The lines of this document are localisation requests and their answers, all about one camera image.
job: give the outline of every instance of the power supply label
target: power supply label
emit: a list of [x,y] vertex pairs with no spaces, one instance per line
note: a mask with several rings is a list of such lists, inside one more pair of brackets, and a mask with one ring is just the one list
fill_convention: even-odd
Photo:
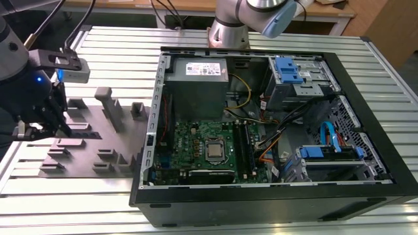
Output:
[[221,75],[219,63],[187,63],[186,75]]

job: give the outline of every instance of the screw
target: screw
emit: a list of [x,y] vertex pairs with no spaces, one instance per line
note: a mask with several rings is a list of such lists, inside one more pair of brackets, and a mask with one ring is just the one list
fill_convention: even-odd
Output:
[[11,43],[8,44],[8,49],[10,49],[12,52],[15,52],[15,51],[18,51],[19,46],[16,45],[16,43],[11,42]]

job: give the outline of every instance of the white label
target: white label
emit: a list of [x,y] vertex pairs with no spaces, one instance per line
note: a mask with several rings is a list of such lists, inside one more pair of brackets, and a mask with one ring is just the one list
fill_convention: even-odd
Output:
[[221,75],[219,63],[187,63],[186,75]]
[[262,108],[262,110],[266,110],[266,107],[267,107],[267,102],[266,102],[266,101],[262,101],[262,103],[261,103],[261,108]]
[[310,77],[311,74],[309,72],[299,72],[301,77]]
[[279,177],[279,170],[274,166],[271,168],[271,172],[277,177]]
[[289,157],[289,155],[290,155],[290,153],[285,151],[285,152],[282,153],[281,158],[287,158],[287,157]]
[[135,7],[141,7],[141,8],[153,8],[151,5],[135,5]]

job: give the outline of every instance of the wooden table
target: wooden table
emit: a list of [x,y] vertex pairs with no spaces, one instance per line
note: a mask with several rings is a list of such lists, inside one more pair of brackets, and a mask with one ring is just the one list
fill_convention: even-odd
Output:
[[[175,5],[179,14],[185,16],[215,16],[217,0],[171,0]],[[42,10],[51,10],[56,3],[40,7]],[[158,9],[158,14],[162,19],[170,12],[166,8],[154,1],[155,8]],[[63,11],[86,11],[90,5],[90,0],[67,0]],[[134,0],[115,2],[115,0],[98,0],[94,12],[104,13],[127,13],[127,14],[155,14],[150,0]],[[333,7],[333,5],[322,5],[314,2],[306,10],[307,17],[306,20],[310,22],[331,22],[334,27],[331,29],[330,35],[340,36],[349,24],[352,18],[356,17],[357,13],[353,8],[346,5],[344,10]],[[295,21],[303,21],[303,13],[294,18]],[[165,28],[165,23],[157,20],[158,27]]]

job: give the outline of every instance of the motherboard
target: motherboard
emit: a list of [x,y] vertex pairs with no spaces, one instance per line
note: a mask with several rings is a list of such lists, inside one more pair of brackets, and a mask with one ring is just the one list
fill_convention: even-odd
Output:
[[210,179],[209,175],[221,174],[230,177],[223,177],[229,183],[266,183],[266,167],[254,153],[258,133],[255,123],[178,122],[173,152],[161,154],[157,162],[157,182],[177,184],[179,175]]

